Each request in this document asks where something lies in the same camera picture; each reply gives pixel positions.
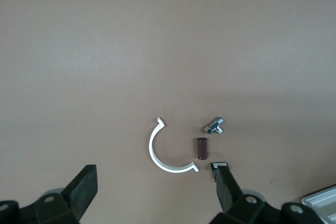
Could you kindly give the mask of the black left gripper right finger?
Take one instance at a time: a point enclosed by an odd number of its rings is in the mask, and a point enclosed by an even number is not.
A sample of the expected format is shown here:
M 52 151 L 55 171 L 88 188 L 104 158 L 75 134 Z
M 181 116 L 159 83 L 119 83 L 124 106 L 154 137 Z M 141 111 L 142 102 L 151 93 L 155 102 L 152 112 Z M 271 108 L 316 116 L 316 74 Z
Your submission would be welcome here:
M 227 167 L 216 170 L 216 192 L 222 212 L 212 223 L 278 223 L 278 210 L 255 193 L 244 193 Z

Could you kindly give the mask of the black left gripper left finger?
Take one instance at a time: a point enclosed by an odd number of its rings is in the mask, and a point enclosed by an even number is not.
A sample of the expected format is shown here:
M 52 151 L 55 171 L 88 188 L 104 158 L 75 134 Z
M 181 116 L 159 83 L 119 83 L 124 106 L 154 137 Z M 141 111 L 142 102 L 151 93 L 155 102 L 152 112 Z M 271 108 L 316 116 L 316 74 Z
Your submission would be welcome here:
M 35 203 L 38 223 L 79 223 L 98 192 L 96 165 L 86 165 L 60 192 L 40 197 Z

